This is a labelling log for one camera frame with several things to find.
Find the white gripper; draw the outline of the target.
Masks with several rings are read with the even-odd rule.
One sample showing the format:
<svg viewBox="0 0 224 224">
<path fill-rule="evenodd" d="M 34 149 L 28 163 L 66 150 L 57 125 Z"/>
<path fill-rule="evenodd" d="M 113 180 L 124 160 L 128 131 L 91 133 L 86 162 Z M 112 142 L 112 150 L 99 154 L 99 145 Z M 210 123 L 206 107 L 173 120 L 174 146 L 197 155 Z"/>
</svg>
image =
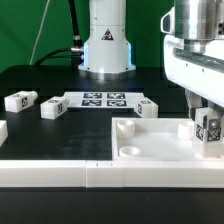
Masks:
<svg viewBox="0 0 224 224">
<path fill-rule="evenodd" d="M 185 51 L 184 41 L 172 35 L 165 36 L 163 47 L 167 78 L 187 89 L 189 118 L 195 120 L 203 97 L 211 101 L 208 103 L 208 130 L 221 129 L 224 117 L 224 39 L 207 43 L 204 54 Z"/>
</svg>

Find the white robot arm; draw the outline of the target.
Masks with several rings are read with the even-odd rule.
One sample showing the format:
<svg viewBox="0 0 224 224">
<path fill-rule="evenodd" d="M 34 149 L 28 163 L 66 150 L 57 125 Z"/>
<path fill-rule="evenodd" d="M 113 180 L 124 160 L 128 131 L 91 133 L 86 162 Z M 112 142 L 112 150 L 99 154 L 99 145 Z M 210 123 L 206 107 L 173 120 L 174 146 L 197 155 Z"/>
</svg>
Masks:
<svg viewBox="0 0 224 224">
<path fill-rule="evenodd" d="M 135 68 L 125 37 L 126 0 L 90 0 L 90 36 L 79 69 L 98 79 Z M 167 78 L 185 89 L 189 115 L 224 127 L 224 0 L 174 0 L 161 18 Z"/>
</svg>

